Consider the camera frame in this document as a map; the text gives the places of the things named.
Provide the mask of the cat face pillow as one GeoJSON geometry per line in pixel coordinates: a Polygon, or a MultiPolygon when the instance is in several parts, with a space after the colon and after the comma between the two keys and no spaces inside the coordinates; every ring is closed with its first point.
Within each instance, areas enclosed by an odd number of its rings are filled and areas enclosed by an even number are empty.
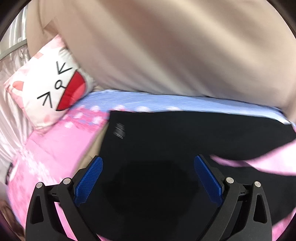
{"type": "Polygon", "coordinates": [[[57,35],[5,83],[37,132],[45,133],[94,87],[94,79],[57,35]]]}

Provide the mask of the black pants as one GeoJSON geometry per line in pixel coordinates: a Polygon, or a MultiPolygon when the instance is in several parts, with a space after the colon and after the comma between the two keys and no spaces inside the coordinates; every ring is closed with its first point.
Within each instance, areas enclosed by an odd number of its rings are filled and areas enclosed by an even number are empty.
{"type": "Polygon", "coordinates": [[[294,140],[291,125],[269,118],[113,111],[99,153],[103,170],[80,210],[109,240],[196,240],[217,204],[194,158],[241,162],[294,140]]]}

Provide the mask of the pink floral bed sheet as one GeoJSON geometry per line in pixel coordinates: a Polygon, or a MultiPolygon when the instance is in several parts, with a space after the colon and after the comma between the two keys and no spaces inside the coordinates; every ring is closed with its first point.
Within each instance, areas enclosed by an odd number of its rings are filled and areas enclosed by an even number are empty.
{"type": "Polygon", "coordinates": [[[90,157],[90,149],[96,147],[94,141],[103,133],[112,110],[239,114],[289,124],[279,109],[239,101],[115,90],[93,92],[78,101],[46,134],[33,132],[16,155],[8,196],[21,224],[25,223],[34,184],[56,184],[74,173],[83,158],[90,157]]]}

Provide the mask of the beige hanging sheet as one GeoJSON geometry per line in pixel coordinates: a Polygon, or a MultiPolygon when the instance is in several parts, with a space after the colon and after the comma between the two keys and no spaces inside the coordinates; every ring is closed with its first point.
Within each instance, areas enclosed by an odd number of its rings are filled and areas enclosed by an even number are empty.
{"type": "Polygon", "coordinates": [[[103,89],[209,96],[295,121],[295,3],[31,1],[36,54],[60,35],[103,89]]]}

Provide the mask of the white satin curtain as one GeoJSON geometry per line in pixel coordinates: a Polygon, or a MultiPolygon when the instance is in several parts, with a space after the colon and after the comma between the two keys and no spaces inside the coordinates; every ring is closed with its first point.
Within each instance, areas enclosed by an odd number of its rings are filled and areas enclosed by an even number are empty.
{"type": "Polygon", "coordinates": [[[30,59],[27,46],[25,6],[1,39],[1,183],[12,167],[16,153],[23,147],[32,127],[22,110],[5,90],[4,83],[30,59]]]}

